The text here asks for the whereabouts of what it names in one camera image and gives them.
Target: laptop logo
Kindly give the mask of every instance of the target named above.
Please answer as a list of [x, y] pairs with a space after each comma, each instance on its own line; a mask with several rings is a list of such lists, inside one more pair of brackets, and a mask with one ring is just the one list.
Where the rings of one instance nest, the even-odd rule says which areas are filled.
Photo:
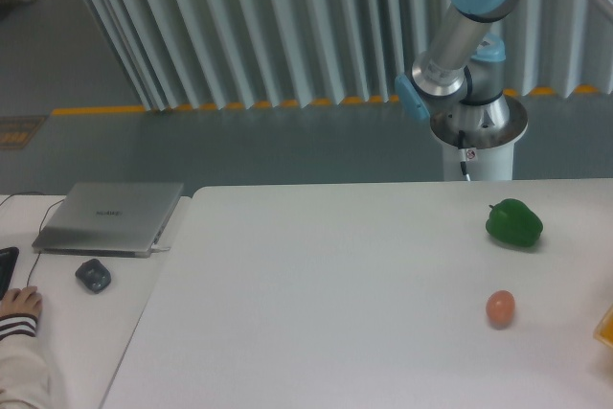
[[97, 211], [96, 216], [121, 216], [123, 211]]

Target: hand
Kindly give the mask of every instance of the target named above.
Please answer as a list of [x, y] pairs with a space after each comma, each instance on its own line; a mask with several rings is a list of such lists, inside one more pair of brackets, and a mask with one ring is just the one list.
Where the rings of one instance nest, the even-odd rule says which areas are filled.
[[42, 310], [42, 296], [36, 286], [9, 289], [0, 303], [0, 318], [7, 315], [32, 315], [38, 319]]

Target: orange object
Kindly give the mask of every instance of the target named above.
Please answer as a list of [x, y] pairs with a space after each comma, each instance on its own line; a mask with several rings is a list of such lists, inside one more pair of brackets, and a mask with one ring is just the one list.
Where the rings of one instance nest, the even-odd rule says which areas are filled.
[[489, 322], [497, 329], [506, 328], [515, 313], [515, 299], [508, 291], [496, 291], [488, 299], [486, 313]]
[[594, 338], [613, 349], [613, 307], [604, 314], [596, 326]]

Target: sleeve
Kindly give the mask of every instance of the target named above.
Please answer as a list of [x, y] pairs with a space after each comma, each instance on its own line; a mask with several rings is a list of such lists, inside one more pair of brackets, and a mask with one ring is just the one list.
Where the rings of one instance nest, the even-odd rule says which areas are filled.
[[0, 409], [50, 409], [49, 370], [33, 317], [0, 318]]

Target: green bell pepper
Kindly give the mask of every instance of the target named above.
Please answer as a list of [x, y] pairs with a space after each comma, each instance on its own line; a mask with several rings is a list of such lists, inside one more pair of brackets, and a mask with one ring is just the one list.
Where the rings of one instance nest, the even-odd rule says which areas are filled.
[[491, 206], [486, 230], [495, 239], [529, 248], [540, 238], [543, 223], [523, 202], [507, 198]]

